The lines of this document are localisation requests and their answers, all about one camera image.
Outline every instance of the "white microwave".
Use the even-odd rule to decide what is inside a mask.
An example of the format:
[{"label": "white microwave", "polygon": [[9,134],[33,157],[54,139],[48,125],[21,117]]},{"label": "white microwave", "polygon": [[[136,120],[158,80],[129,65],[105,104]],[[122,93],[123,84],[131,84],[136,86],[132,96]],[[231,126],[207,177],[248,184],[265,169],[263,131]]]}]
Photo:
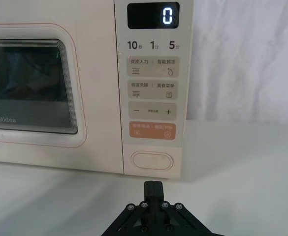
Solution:
[{"label": "white microwave", "polygon": [[1,0],[0,162],[177,178],[193,0]]}]

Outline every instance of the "white curtain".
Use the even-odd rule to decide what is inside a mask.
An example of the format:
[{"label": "white curtain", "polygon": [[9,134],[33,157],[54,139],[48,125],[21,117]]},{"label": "white curtain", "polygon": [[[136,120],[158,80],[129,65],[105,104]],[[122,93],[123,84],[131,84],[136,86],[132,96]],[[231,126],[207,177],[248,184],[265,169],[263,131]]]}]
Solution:
[{"label": "white curtain", "polygon": [[188,118],[288,123],[288,0],[195,0]]}]

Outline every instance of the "screw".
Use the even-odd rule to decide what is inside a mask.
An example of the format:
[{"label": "screw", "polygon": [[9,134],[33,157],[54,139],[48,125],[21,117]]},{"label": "screw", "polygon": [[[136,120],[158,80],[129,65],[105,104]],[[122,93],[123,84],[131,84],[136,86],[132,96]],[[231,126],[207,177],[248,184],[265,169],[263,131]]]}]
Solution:
[{"label": "screw", "polygon": [[175,208],[176,208],[177,210],[182,210],[182,209],[183,209],[183,206],[182,206],[181,204],[177,204],[177,205],[175,206]]},{"label": "screw", "polygon": [[164,203],[161,204],[161,206],[162,206],[163,208],[167,208],[167,207],[169,206],[169,204],[166,203],[166,202],[164,202]]},{"label": "screw", "polygon": [[147,203],[142,203],[141,207],[142,208],[146,208],[146,207],[148,207],[148,204]]},{"label": "screw", "polygon": [[167,226],[166,229],[167,229],[168,232],[172,232],[173,231],[173,227],[171,225]]},{"label": "screw", "polygon": [[140,228],[141,232],[147,232],[148,231],[148,228],[146,226],[143,226],[142,228]]},{"label": "screw", "polygon": [[134,210],[134,209],[135,209],[135,207],[133,205],[128,206],[128,210]]}]

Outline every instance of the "oval button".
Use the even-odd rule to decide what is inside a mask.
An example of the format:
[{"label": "oval button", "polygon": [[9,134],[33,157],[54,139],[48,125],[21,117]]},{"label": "oval button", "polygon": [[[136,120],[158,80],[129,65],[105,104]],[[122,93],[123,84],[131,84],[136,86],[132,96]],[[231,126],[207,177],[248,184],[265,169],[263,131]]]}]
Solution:
[{"label": "oval button", "polygon": [[167,171],[173,166],[172,157],[163,152],[138,151],[131,157],[132,163],[141,169]]}]

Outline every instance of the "microwave window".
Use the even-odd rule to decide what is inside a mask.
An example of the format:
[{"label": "microwave window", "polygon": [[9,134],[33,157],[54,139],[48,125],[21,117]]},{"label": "microwave window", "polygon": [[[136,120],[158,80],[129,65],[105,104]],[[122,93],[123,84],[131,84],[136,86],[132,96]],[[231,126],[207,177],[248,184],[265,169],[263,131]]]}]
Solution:
[{"label": "microwave window", "polygon": [[0,129],[77,133],[60,40],[0,40]]}]

